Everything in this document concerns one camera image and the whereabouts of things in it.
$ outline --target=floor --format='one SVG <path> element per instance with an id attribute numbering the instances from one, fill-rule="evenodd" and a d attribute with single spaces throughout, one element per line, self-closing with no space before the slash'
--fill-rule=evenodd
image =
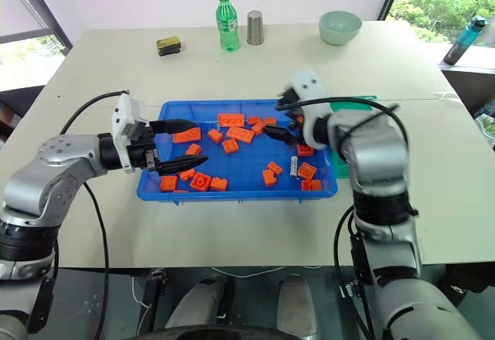
<path id="1" fill-rule="evenodd" d="M 264 268 L 224 268 L 233 274 L 251 274 Z M 442 267 L 424 267 L 423 277 L 436 280 Z M 278 284 L 289 273 L 304 276 L 312 289 L 322 339 L 359 339 L 358 330 L 347 308 L 343 306 L 337 290 L 335 270 L 332 267 L 306 269 L 285 268 L 259 277 L 234 279 L 235 295 L 232 322 L 264 327 L 275 326 Z M 180 298 L 197 282 L 217 273 L 210 268 L 176 268 L 167 270 L 167 288 L 161 298 L 155 328 L 161 328 Z M 344 275 L 350 276 L 350 268 Z M 101 306 L 103 274 L 81 270 L 62 269 L 56 283 L 55 299 L 48 325 L 31 340 L 57 340 L 93 338 Z M 135 280 L 135 293 L 141 299 L 144 280 Z M 131 278 L 112 274 L 110 301 L 104 327 L 104 338 L 116 340 L 132 337 L 138 325 L 140 307 L 131 294 Z M 486 339 L 495 340 L 493 313 L 495 312 L 495 287 L 482 294 L 469 293 L 459 310 L 472 326 Z"/>

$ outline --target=table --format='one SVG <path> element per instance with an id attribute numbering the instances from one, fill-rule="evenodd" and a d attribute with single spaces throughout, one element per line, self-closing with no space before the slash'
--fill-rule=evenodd
<path id="1" fill-rule="evenodd" d="M 416 54 L 408 26 L 365 22 L 343 48 L 319 42 L 316 33 L 314 25 L 267 26 L 265 44 L 229 54 L 218 48 L 215 29 L 90 31 L 0 151 L 0 187 L 94 95 L 129 88 L 146 100 L 153 119 L 166 100 L 273 98 L 294 71 L 308 66 L 332 95 L 375 94 L 382 103 L 401 105 L 423 263 L 495 260 L 495 157 L 440 71 Z M 173 34 L 184 40 L 183 52 L 158 58 L 155 40 Z M 306 47 L 291 51 L 290 40 Z M 110 131 L 114 104 L 110 99 L 85 111 L 70 131 Z M 139 175 L 114 171 L 89 181 L 104 217 L 111 267 L 332 265 L 333 233 L 352 203 L 346 179 L 333 198 L 302 204 L 143 202 L 135 195 Z M 101 232 L 86 192 L 77 194 L 59 238 L 61 267 L 103 267 Z M 352 264 L 349 241 L 341 241 L 341 263 Z"/>

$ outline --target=lego brick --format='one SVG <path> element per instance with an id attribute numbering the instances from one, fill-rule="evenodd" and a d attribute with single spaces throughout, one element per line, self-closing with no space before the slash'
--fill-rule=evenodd
<path id="1" fill-rule="evenodd" d="M 303 162 L 297 171 L 297 175 L 305 180 L 311 180 L 316 174 L 316 168 L 307 162 Z"/>
<path id="2" fill-rule="evenodd" d="M 218 124 L 222 128 L 229 128 L 237 126 L 242 128 L 244 126 L 244 115 L 243 114 L 218 114 Z"/>
<path id="3" fill-rule="evenodd" d="M 211 180 L 210 188 L 216 191 L 227 191 L 227 187 L 229 182 L 226 179 L 222 178 L 213 178 Z"/>
<path id="4" fill-rule="evenodd" d="M 194 174 L 196 174 L 196 170 L 193 168 L 190 168 L 189 170 L 185 170 L 184 172 L 179 173 L 179 178 L 180 180 L 187 182 L 189 179 L 191 179 Z"/>
<path id="5" fill-rule="evenodd" d="M 253 141 L 254 132 L 243 129 L 242 127 L 231 127 L 227 132 L 227 136 L 229 138 L 237 139 L 238 141 L 243 141 L 244 143 L 251 143 Z"/>
<path id="6" fill-rule="evenodd" d="M 321 180 L 312 180 L 311 181 L 311 190 L 312 191 L 321 191 L 323 189 L 322 187 L 322 181 Z"/>
<path id="7" fill-rule="evenodd" d="M 191 188 L 196 191 L 206 192 L 210 188 L 211 176 L 197 172 L 191 182 Z"/>
<path id="8" fill-rule="evenodd" d="M 259 121 L 251 128 L 251 130 L 254 132 L 255 135 L 263 134 L 263 128 L 265 127 L 265 125 L 266 124 L 263 121 Z"/>
<path id="9" fill-rule="evenodd" d="M 198 155 L 200 153 L 201 147 L 196 143 L 192 143 L 186 151 L 186 155 Z"/>
<path id="10" fill-rule="evenodd" d="M 277 119 L 275 117 L 265 117 L 263 119 L 263 122 L 267 125 L 276 125 Z"/>
<path id="11" fill-rule="evenodd" d="M 283 169 L 280 166 L 278 166 L 277 164 L 275 164 L 273 161 L 271 161 L 268 164 L 268 168 L 270 170 L 272 170 L 276 175 L 280 175 L 283 171 Z"/>
<path id="12" fill-rule="evenodd" d="M 187 141 L 200 141 L 201 129 L 199 127 L 193 127 L 192 129 L 183 131 L 182 133 L 175 133 L 173 135 L 174 143 L 186 143 Z"/>
<path id="13" fill-rule="evenodd" d="M 235 139 L 228 139 L 222 142 L 225 153 L 230 155 L 231 153 L 239 151 L 239 145 L 237 144 Z"/>
<path id="14" fill-rule="evenodd" d="M 220 143 L 224 139 L 224 135 L 220 133 L 217 129 L 211 129 L 208 131 L 208 137 L 215 143 Z"/>
<path id="15" fill-rule="evenodd" d="M 263 170 L 263 181 L 267 187 L 271 187 L 277 183 L 277 178 L 275 177 L 275 173 L 270 170 Z"/>
<path id="16" fill-rule="evenodd" d="M 302 191 L 310 191 L 311 190 L 311 181 L 310 180 L 302 180 L 301 181 L 301 190 Z"/>
<path id="17" fill-rule="evenodd" d="M 177 177 L 175 175 L 172 176 L 163 176 L 160 181 L 160 191 L 162 192 L 170 192 L 177 188 Z"/>
<path id="18" fill-rule="evenodd" d="M 314 150 L 308 145 L 297 144 L 297 155 L 299 157 L 309 157 L 312 156 Z"/>
<path id="19" fill-rule="evenodd" d="M 260 121 L 261 121 L 261 117 L 248 117 L 247 118 L 247 123 L 250 125 L 257 124 Z"/>

